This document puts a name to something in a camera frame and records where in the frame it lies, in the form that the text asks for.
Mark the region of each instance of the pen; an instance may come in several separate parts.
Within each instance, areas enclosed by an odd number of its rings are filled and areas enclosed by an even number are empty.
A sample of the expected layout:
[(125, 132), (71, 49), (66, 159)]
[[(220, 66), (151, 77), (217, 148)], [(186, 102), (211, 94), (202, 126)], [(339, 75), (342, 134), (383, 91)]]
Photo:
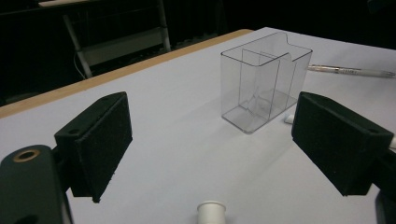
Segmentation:
[(368, 77), (396, 77), (396, 73), (387, 72), (387, 71), (367, 70), (367, 69), (359, 69), (359, 68), (345, 68), (345, 67), (317, 65), (317, 64), (309, 65), (308, 70), (315, 72), (327, 72), (327, 73), (335, 73), (335, 74), (346, 74), (346, 75), (357, 75), (357, 76), (368, 76)]

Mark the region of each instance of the transparent plastic box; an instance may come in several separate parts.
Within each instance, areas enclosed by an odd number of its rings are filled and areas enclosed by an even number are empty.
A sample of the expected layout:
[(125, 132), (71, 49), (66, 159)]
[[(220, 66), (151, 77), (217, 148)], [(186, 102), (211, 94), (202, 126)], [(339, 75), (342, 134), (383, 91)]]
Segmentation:
[(275, 33), (221, 53), (221, 116), (254, 133), (297, 102), (312, 50)]

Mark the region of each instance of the table surface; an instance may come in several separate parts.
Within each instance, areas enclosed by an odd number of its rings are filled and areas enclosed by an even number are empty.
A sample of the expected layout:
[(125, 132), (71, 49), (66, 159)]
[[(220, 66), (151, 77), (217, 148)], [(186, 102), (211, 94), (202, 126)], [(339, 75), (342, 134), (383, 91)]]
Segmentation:
[[(134, 141), (99, 204), (67, 191), (75, 223), (195, 224), (196, 206), (207, 200), (227, 206), (228, 224), (375, 223), (378, 188), (341, 196), (293, 143), (285, 113), (254, 134), (221, 118), (220, 53), (275, 32), (232, 33), (1, 108), (0, 159), (30, 145), (55, 147), (53, 135), (78, 113), (126, 91)], [(396, 71), (395, 50), (285, 33), (313, 50), (312, 64)], [(308, 71), (303, 90), (395, 133), (395, 85), (396, 78)]]

